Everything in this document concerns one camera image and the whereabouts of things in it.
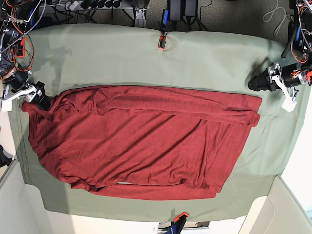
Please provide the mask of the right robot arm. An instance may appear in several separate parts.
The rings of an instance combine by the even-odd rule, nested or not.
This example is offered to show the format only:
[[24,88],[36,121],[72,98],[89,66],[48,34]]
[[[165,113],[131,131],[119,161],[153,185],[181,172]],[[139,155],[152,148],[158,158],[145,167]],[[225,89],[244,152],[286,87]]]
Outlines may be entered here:
[[12,110],[13,101],[23,99],[34,103],[41,110],[50,108],[50,99],[44,83],[32,83],[30,76],[35,49],[29,33],[38,25],[45,12],[36,17],[39,7],[46,7],[45,0],[2,0],[0,2],[0,80],[4,91],[0,109]]

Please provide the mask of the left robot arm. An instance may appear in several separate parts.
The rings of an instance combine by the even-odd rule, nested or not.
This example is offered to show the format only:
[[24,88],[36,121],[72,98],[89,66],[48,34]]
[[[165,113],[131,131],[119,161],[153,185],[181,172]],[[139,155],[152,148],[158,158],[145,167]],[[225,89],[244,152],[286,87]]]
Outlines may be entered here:
[[274,63],[248,82],[253,91],[281,90],[285,97],[281,107],[289,113],[297,104],[296,86],[312,84],[312,2],[291,0],[290,8],[294,13],[289,16],[288,42],[281,58],[285,59],[290,52],[295,63],[285,66]]

